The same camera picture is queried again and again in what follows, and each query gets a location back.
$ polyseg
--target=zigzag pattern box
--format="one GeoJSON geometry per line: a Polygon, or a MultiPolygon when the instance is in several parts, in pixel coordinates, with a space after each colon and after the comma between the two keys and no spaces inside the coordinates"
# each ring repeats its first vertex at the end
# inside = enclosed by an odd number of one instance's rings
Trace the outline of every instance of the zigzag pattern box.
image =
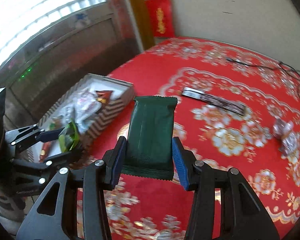
{"type": "MultiPolygon", "coordinates": [[[[51,119],[55,116],[60,115],[61,109],[71,102],[73,97],[78,92],[84,90],[86,87],[92,87],[92,90],[103,91],[113,90],[110,98],[110,102],[106,105],[91,122],[89,128],[81,133],[80,140],[84,148],[88,151],[93,140],[97,138],[102,131],[114,120],[114,118],[130,103],[135,97],[135,91],[132,83],[125,81],[95,75],[87,74],[73,87],[71,87],[67,93],[65,93],[51,108],[50,110],[40,119],[38,126],[48,130],[51,123],[51,119]]],[[[39,155],[42,150],[43,143],[39,142],[24,152],[23,157],[31,162],[38,162],[39,155]]],[[[56,155],[61,153],[58,142],[56,141],[51,147],[48,156],[56,155]]]]}

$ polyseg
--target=green snack package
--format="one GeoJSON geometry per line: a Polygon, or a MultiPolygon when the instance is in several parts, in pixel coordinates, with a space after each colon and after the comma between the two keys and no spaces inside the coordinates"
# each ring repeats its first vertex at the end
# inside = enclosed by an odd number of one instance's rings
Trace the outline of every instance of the green snack package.
{"type": "Polygon", "coordinates": [[[75,122],[71,121],[59,134],[61,152],[71,151],[79,143],[79,132],[75,122]]]}
{"type": "Polygon", "coordinates": [[[122,173],[173,179],[172,134],[175,97],[135,97],[122,173]]]}

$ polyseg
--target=window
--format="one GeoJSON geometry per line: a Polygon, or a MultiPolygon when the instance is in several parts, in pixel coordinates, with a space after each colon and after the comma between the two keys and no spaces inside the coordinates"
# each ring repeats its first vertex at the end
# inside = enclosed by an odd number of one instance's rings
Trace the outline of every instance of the window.
{"type": "Polygon", "coordinates": [[[0,0],[0,66],[56,21],[106,0],[0,0]]]}

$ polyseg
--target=dark green packet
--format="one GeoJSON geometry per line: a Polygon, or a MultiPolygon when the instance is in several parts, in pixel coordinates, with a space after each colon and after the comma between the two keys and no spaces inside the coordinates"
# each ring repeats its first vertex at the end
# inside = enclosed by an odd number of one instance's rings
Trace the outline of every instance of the dark green packet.
{"type": "Polygon", "coordinates": [[[135,97],[122,173],[172,180],[175,97],[135,97]]]}

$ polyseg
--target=table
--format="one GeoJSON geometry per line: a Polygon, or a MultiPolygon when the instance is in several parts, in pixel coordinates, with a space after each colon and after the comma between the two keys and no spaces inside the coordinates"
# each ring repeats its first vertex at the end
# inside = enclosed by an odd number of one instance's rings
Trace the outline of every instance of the table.
{"type": "MultiPolygon", "coordinates": [[[[283,71],[245,67],[226,57],[255,65],[277,67],[278,62],[222,42],[173,38],[154,46],[113,71],[109,76],[134,83],[138,96],[175,96],[174,134],[198,160],[216,169],[236,167],[248,180],[278,232],[283,237],[300,216],[300,99],[299,82],[283,71]],[[192,87],[248,106],[240,117],[180,96],[192,87]],[[293,121],[298,149],[282,159],[280,142],[272,137],[275,116],[293,121]]],[[[92,160],[127,136],[133,102],[97,138],[92,160]]],[[[182,240],[193,193],[173,181],[121,175],[118,186],[105,192],[114,240],[182,240]]],[[[215,228],[220,227],[220,191],[215,191],[215,228]]],[[[78,213],[82,202],[78,202],[78,213]]],[[[79,235],[82,220],[78,219],[79,235]]]]}

